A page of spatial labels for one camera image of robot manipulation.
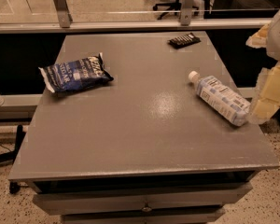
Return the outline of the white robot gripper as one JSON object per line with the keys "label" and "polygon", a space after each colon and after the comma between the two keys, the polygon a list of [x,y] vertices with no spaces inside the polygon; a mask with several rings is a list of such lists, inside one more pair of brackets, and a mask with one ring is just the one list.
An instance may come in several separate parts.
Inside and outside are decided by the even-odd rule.
{"label": "white robot gripper", "polygon": [[[263,25],[250,36],[245,44],[250,48],[265,48],[267,55],[280,61],[280,9],[270,25]],[[247,120],[252,124],[263,124],[280,108],[280,62],[272,69],[262,68],[255,87]]]}

